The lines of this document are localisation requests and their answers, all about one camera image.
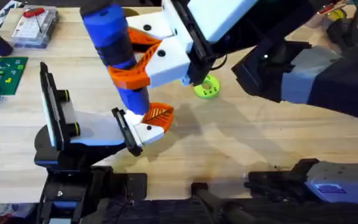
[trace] black metal frame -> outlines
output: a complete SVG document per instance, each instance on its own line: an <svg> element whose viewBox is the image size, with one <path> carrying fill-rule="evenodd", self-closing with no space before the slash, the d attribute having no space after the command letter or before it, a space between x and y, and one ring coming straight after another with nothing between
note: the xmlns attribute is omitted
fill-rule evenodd
<svg viewBox="0 0 358 224"><path fill-rule="evenodd" d="M117 146L87 146L71 143L65 122L62 103L65 102L53 75L41 62L41 85L57 144L50 142L48 127L37 133L34 162L47 168L48 177L40 198L38 223L48 224L51 218L69 218L72 224L101 223L109 198L125 201L143 200L146 197L146 174L115 174L111 167L92 166L108 156L125 149L139 156L142 148L135 143L126 123L123 110L112 110L124 136L124 143Z"/></svg>

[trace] black mount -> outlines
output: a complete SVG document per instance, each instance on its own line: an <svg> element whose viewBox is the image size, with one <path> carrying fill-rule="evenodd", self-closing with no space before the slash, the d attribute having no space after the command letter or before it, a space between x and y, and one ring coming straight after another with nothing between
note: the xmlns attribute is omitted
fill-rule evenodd
<svg viewBox="0 0 358 224"><path fill-rule="evenodd" d="M102 222L110 198L124 204L146 198L146 174L115 174L109 166L93 166L125 148L134 156L141 154L142 148L137 146L129 131L125 112L117 108L112 110L124 136L122 144L87 146L71 143L70 138L80 135L80 124L66 124L62 104L70 101L70 94L68 90L56 89L53 75L43 62L40 77L50 127L41 128L34 141L34 162L48 172L37 222L48 224L53 218L64 218L70 219L72 224L97 224Z"/></svg>
<svg viewBox="0 0 358 224"><path fill-rule="evenodd" d="M245 208L233 201L220 199L208 191L206 183L192 183L191 197L198 200L209 215L211 223L227 224L279 224L269 218L256 218L245 212Z"/></svg>
<svg viewBox="0 0 358 224"><path fill-rule="evenodd" d="M267 198L273 202L321 202L305 182L309 170L317 159L301 159L291 171L250 172L244 186L254 198Z"/></svg>

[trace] wooden table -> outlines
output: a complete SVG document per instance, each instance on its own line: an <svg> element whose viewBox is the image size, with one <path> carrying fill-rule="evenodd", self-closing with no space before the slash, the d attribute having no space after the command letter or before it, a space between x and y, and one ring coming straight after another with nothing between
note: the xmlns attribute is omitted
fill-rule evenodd
<svg viewBox="0 0 358 224"><path fill-rule="evenodd" d="M140 13L158 8L136 8ZM21 9L9 13L0 34L8 38ZM0 202L37 202L46 171L34 164L34 137L45 124L39 81L41 61L58 88L69 89L77 110L110 114L124 108L99 59L78 8L61 8L46 50L15 49L29 57L15 96L0 102ZM318 30L301 27L289 39L328 46ZM100 162L116 172L145 172L148 198L187 198L194 180L207 181L222 197L249 197L243 176L252 170L288 170L302 158L358 163L358 119L291 103L272 103L244 93L230 68L249 49L229 55L211 72L221 84L219 97L202 100L180 82L150 90L151 101L175 107L166 136L140 157L126 150Z"/></svg>

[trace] green circular object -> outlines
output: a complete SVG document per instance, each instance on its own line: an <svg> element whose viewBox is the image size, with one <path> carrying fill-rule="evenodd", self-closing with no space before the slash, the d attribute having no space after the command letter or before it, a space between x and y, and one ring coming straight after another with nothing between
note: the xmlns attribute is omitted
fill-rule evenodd
<svg viewBox="0 0 358 224"><path fill-rule="evenodd" d="M219 93L218 79L212 75L207 75L201 85L194 87L194 92L202 99L211 99Z"/></svg>

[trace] blue label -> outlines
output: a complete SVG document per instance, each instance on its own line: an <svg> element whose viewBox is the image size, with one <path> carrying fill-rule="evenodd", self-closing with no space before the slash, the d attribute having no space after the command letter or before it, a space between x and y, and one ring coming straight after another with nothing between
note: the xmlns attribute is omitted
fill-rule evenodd
<svg viewBox="0 0 358 224"><path fill-rule="evenodd" d="M345 190L338 184L315 184L314 187L323 194L346 194Z"/></svg>

